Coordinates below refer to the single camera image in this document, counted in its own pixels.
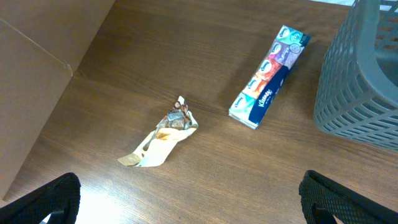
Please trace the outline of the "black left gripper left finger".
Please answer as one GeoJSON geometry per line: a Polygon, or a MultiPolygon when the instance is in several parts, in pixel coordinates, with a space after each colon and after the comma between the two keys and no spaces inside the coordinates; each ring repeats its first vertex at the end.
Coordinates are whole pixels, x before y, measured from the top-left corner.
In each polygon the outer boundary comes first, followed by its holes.
{"type": "Polygon", "coordinates": [[[80,206],[80,187],[74,173],[63,174],[1,208],[1,223],[41,223],[49,217],[49,223],[74,224],[80,206]]]}

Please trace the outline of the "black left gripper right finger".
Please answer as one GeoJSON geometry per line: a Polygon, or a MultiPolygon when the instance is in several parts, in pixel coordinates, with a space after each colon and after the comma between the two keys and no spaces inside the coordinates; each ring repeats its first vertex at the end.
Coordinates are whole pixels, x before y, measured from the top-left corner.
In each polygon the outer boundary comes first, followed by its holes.
{"type": "Polygon", "coordinates": [[[314,170],[304,174],[299,195],[307,223],[397,223],[397,212],[314,170]]]}

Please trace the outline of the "beige snack wrapper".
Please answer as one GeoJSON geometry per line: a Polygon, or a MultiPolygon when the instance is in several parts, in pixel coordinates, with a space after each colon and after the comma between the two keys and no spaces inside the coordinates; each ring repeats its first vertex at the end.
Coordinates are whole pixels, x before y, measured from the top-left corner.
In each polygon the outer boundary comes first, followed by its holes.
{"type": "Polygon", "coordinates": [[[156,167],[163,164],[178,142],[191,136],[198,123],[188,109],[184,97],[179,96],[173,108],[158,123],[156,129],[118,161],[124,166],[156,167]]]}

